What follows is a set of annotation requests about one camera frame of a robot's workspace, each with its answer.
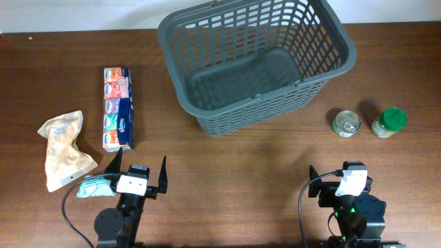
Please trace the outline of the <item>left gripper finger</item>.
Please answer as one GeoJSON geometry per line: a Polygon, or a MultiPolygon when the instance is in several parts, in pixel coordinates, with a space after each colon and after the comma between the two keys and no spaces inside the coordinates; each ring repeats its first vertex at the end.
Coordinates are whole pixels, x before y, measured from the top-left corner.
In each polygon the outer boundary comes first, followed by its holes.
{"type": "Polygon", "coordinates": [[[110,164],[105,168],[105,174],[118,174],[121,168],[121,161],[123,156],[123,148],[120,147],[114,159],[110,162],[110,164]]]}
{"type": "Polygon", "coordinates": [[[167,157],[163,157],[160,174],[158,177],[158,193],[166,194],[168,187],[167,171],[166,171],[166,160],[167,157]]]}

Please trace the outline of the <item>glass jar green lid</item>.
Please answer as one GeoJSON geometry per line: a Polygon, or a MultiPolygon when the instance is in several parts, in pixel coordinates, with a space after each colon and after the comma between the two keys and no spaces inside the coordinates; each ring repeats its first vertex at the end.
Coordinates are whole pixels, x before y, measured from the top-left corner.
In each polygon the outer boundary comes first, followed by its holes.
{"type": "Polygon", "coordinates": [[[389,138],[408,123],[407,114],[399,107],[386,109],[371,125],[371,131],[379,138],[389,138]]]}

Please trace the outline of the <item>grey plastic shopping basket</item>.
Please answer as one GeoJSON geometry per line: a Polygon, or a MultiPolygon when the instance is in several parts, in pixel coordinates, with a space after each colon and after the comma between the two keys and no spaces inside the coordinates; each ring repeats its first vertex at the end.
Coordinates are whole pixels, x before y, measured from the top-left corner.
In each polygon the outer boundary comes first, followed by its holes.
{"type": "Polygon", "coordinates": [[[157,35],[178,102],[214,136],[306,106],[356,62],[326,0],[210,1],[157,35]]]}

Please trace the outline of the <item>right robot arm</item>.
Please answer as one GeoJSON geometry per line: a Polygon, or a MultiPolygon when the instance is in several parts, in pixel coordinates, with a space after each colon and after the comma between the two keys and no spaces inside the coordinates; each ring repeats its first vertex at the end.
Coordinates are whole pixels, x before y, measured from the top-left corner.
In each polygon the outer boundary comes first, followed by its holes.
{"type": "Polygon", "coordinates": [[[331,233],[321,247],[380,247],[386,202],[370,194],[373,180],[360,161],[345,161],[342,169],[320,175],[309,167],[308,197],[331,208],[340,234],[331,233]]]}

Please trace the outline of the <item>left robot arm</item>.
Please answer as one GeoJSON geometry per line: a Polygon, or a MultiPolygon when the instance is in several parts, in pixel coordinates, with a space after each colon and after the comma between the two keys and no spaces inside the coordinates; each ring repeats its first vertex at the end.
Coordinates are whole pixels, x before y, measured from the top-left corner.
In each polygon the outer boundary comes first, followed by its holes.
{"type": "Polygon", "coordinates": [[[98,247],[144,247],[143,242],[136,241],[136,235],[145,201],[167,193],[166,157],[162,161],[158,185],[151,186],[148,167],[130,165],[126,173],[120,171],[122,156],[120,149],[105,169],[104,178],[110,180],[110,189],[120,196],[116,207],[104,209],[95,218],[98,247]]]}

